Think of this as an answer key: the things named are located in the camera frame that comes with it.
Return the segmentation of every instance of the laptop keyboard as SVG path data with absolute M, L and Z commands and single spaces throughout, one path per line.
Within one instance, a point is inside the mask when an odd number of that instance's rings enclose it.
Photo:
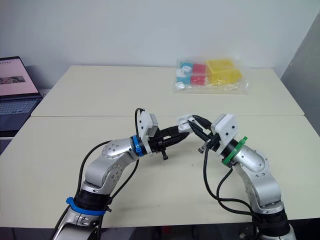
M 12 139 L 0 139 L 0 155 L 4 152 Z
M 37 100 L 0 102 L 0 115 L 26 114 L 36 102 Z

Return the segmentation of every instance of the white table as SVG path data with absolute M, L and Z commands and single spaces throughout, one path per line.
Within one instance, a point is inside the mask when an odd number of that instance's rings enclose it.
M 160 128 L 175 117 L 157 117 Z M 320 138 L 304 116 L 239 116 L 237 139 L 264 153 L 278 181 L 289 219 L 320 217 Z M 0 224 L 2 227 L 52 228 L 73 196 L 81 161 L 96 144 L 134 134 L 132 117 L 32 117 L 0 156 Z M 194 134 L 160 154 L 142 157 L 136 174 L 111 204 L 103 227 L 133 227 L 250 222 L 223 210 L 207 193 L 203 143 Z M 91 162 L 101 149 L 92 154 Z M 133 169 L 126 168 L 123 182 Z M 215 189 L 228 171 L 212 152 L 208 181 Z M 222 196 L 247 200 L 234 172 Z M 241 205 L 230 206 L 244 210 Z
M 248 94 L 174 93 L 174 67 L 71 66 L 32 116 L 303 115 L 271 68 L 250 69 Z

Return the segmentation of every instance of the blue block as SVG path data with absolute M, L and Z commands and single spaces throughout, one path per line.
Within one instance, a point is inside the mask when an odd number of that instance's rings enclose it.
M 183 84 L 190 84 L 190 76 L 186 76 L 186 77 L 177 76 L 176 82 L 183 82 Z
M 179 68 L 182 69 L 184 66 L 188 66 L 188 67 L 192 68 L 194 66 L 194 64 L 191 62 L 181 62 Z

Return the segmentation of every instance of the green ring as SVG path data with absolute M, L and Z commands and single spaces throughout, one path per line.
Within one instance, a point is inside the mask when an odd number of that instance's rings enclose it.
M 243 145 L 245 145 L 247 139 L 248 139 L 248 138 L 247 138 L 246 136 L 243 137 L 243 138 L 239 141 L 239 143 L 235 146 L 235 148 L 232 150 L 232 152 L 230 152 L 230 154 L 229 154 L 226 158 L 224 158 L 224 159 L 222 160 L 222 163 L 223 163 L 224 165 L 226 165 L 227 167 L 229 166 L 229 163 L 230 163 L 231 159 L 232 159 L 235 155 L 237 155 L 237 153 L 242 149 L 242 147 L 243 147 Z

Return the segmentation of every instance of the plastic bag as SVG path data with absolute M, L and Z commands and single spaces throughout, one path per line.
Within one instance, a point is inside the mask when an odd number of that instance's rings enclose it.
M 174 89 L 180 93 L 244 94 L 248 88 L 246 69 L 231 58 L 179 59 Z

